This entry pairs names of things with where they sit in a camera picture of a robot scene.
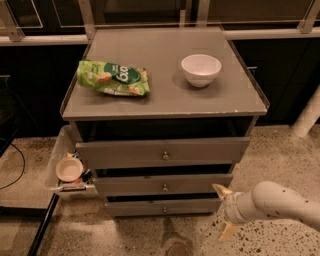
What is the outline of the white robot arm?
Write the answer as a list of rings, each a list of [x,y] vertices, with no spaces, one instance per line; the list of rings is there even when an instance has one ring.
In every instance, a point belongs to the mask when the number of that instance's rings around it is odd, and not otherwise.
[[[213,184],[224,211],[220,242],[228,241],[240,227],[250,221],[291,219],[320,231],[320,203],[271,181],[256,184],[248,192],[233,192]]]

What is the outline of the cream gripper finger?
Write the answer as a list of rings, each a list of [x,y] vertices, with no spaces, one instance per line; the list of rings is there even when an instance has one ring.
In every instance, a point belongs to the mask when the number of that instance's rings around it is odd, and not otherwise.
[[[233,194],[232,190],[224,187],[223,185],[213,184],[212,187],[216,191],[216,193],[218,194],[218,197],[221,200],[225,200],[229,195]]]
[[[220,242],[226,242],[232,238],[232,236],[238,232],[240,229],[240,226],[238,224],[231,223],[229,221],[226,221],[223,224],[223,230],[221,232],[221,235],[219,237]]]

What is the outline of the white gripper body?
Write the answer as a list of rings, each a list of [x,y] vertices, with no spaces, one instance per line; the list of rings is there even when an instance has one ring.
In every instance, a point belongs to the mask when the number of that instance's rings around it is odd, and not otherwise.
[[[234,224],[252,221],[257,213],[250,192],[235,192],[223,200],[226,218]]]

